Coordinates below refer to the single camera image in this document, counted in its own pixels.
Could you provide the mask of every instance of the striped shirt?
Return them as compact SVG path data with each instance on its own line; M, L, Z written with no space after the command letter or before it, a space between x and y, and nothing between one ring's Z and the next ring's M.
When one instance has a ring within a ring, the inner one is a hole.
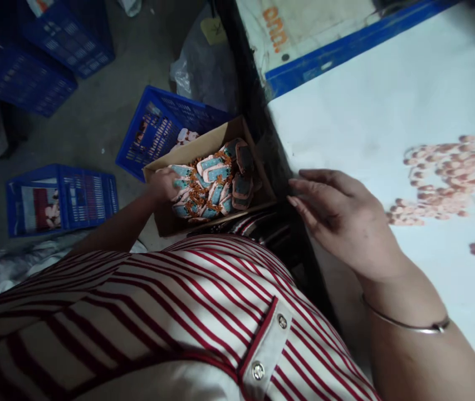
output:
M378 396L280 260L225 234L66 257L0 294L0 398Z

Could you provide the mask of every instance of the hand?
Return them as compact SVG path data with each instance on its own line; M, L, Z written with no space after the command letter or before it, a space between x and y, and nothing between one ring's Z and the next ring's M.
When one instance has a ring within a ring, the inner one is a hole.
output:
M146 195L157 203L170 201L178 195L179 189L174 186L174 181L179 178L180 176L168 167L157 170L150 180Z
M384 208L365 186L334 170L300 170L287 197L315 239L356 273L381 281L404 273L407 257L388 226Z

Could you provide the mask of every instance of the blue plastic crate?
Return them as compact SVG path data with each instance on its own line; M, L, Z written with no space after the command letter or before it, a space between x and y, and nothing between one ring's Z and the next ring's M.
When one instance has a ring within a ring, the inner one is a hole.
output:
M38 18L26 0L18 0L18 17L26 39L79 77L115 59L103 0L56 0Z
M143 167L169 153L182 128L202 135L233 118L225 111L147 86L115 163L144 182Z
M61 164L9 180L6 193L11 237L98 226L119 211L114 175ZM58 205L60 224L49 217L54 205Z
M51 116L76 90L74 75L28 43L0 13L0 100Z

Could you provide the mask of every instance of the bracelet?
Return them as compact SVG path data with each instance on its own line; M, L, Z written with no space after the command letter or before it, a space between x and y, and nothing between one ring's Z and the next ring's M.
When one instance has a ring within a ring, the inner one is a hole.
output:
M445 332L445 329L447 327L449 327L449 324L450 324L450 319L449 319L449 316L447 315L447 316L445 316L445 319L443 319L441 322L434 323L430 327L409 326L407 324L404 324L404 323L401 323L399 321L393 320L392 318L387 317L383 313L380 313L378 310L374 309L367 302L367 300L365 299L365 296L363 294L361 295L361 303L364 304L367 308L369 308L369 310L371 312L373 312L376 316L378 316L382 320L385 320L386 322L388 322L388 323L390 323L394 326L402 327L403 329L408 329L408 330L415 331L415 332L420 332L420 333L424 333L424 334L442 334L442 333Z

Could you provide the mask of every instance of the packaging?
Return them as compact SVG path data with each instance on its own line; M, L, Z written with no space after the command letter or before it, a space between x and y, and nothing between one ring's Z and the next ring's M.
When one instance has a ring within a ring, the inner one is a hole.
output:
M170 164L189 164L198 157L206 157L214 154L220 150L226 142L235 138L242 138L246 141L248 146L250 146L250 151L254 158L254 164L256 165L254 174L262 181L261 188L254 193L254 198L252 199L250 207L245 211L223 216L205 224L192 225L188 223L187 220L178 218L172 211L172 204L168 203L154 213L155 224L158 228L160 237L171 237L189 231L214 226L216 224L260 211L276 203L275 193L273 192L271 183L265 174L263 163L258 157L254 141L248 131L247 123L242 116L205 133L200 138L195 139L195 141L181 146L179 149L175 149L148 164L143 169L144 178L146 182L149 183L152 175L160 168L165 168Z

